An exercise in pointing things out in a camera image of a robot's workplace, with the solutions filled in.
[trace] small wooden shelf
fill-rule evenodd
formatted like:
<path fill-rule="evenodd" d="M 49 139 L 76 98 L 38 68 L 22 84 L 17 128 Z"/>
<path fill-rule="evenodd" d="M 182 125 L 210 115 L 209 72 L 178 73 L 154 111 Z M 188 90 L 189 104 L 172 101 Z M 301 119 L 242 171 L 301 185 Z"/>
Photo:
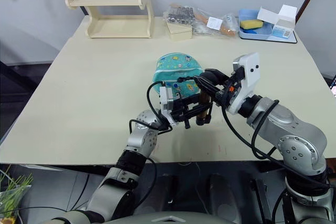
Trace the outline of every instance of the small wooden shelf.
<path fill-rule="evenodd" d="M 85 6 L 90 15 L 90 38 L 151 38 L 154 14 L 151 0 L 66 0 L 70 9 Z M 139 6 L 148 15 L 101 15 L 97 6 Z"/>

